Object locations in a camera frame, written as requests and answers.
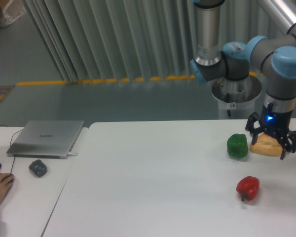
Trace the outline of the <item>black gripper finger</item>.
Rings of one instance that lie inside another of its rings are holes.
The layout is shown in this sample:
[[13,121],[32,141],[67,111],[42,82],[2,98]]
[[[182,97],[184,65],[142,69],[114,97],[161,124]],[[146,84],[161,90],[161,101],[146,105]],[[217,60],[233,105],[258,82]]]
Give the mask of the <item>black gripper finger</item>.
[[285,158],[286,153],[296,152],[296,130],[294,131],[284,131],[278,135],[278,142],[282,147],[282,153],[280,155],[280,160]]
[[259,119],[260,116],[256,112],[253,112],[251,115],[249,115],[245,126],[245,130],[248,131],[252,136],[252,145],[254,145],[257,142],[258,135],[263,132],[263,128],[261,126],[254,128],[255,122],[259,122]]

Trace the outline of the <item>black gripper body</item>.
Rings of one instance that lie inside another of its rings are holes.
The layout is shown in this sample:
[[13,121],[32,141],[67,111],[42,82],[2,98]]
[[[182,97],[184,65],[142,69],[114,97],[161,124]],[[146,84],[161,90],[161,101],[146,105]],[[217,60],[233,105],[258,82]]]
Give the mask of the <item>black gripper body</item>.
[[269,103],[262,109],[260,125],[263,132],[273,138],[282,138],[289,131],[293,111],[280,113],[275,111],[274,103]]

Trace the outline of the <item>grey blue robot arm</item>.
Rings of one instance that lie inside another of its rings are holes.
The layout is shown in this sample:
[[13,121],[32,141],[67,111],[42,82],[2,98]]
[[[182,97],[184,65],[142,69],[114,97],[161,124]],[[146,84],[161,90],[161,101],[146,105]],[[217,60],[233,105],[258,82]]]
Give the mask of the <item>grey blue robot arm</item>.
[[262,112],[252,113],[245,129],[252,151],[284,158],[296,152],[296,131],[289,128],[296,104],[296,5],[290,0],[260,0],[259,6],[282,32],[276,39],[256,36],[248,43],[229,42],[218,48],[221,0],[195,0],[196,48],[190,69],[198,82],[214,79],[213,94],[226,109],[251,101],[261,91],[249,75],[253,66],[268,79]]

